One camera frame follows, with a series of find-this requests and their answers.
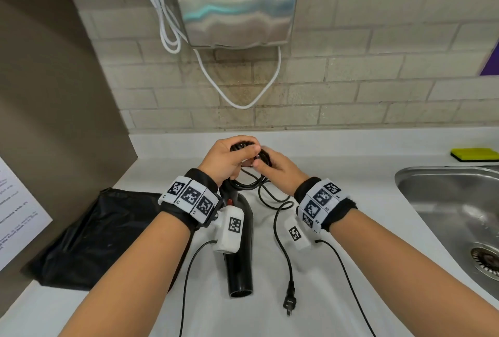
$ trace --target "yellow sponge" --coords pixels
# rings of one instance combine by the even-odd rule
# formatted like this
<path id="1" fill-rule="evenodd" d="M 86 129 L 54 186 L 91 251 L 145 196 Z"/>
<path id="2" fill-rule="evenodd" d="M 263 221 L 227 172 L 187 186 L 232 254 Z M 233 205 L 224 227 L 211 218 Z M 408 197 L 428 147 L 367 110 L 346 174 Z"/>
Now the yellow sponge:
<path id="1" fill-rule="evenodd" d="M 489 148 L 453 149 L 451 156 L 460 162 L 499 162 L 499 153 Z"/>

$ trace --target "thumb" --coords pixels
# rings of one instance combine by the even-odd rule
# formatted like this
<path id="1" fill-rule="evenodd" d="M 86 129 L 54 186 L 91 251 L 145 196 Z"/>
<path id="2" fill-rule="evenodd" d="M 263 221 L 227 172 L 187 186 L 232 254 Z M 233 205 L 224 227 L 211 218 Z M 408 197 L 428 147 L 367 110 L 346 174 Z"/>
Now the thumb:
<path id="1" fill-rule="evenodd" d="M 259 145 L 248 145 L 246 148 L 229 152 L 228 157 L 231 164 L 236 165 L 244 160 L 255 157 L 260 153 L 260 150 L 261 147 Z"/>
<path id="2" fill-rule="evenodd" d="M 271 168 L 262 160 L 253 161 L 253 169 L 272 180 L 278 170 Z"/>

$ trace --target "stainless steel sink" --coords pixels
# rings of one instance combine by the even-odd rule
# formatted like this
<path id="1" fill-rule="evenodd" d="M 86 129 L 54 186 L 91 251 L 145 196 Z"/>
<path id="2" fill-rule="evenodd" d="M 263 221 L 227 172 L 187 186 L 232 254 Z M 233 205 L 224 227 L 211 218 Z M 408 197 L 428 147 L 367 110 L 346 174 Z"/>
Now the stainless steel sink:
<path id="1" fill-rule="evenodd" d="M 499 167 L 413 167 L 395 182 L 461 268 L 499 300 Z"/>

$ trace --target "drain strainer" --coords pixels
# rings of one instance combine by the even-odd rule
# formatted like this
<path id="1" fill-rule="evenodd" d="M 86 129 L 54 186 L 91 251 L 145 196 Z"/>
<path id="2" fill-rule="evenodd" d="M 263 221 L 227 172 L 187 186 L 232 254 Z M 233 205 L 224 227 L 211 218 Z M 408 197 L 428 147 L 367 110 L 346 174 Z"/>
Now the drain strainer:
<path id="1" fill-rule="evenodd" d="M 499 250 L 488 245 L 480 245 L 480 247 L 471 249 L 471 256 L 475 260 L 475 266 L 482 273 L 499 281 Z"/>

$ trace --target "stainless steel hand dryer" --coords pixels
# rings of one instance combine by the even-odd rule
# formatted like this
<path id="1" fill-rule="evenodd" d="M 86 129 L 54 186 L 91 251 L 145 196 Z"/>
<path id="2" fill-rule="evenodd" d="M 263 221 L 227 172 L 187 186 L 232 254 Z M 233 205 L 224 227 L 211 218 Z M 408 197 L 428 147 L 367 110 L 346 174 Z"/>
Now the stainless steel hand dryer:
<path id="1" fill-rule="evenodd" d="M 287 43 L 296 0 L 177 0 L 194 48 L 245 49 Z"/>

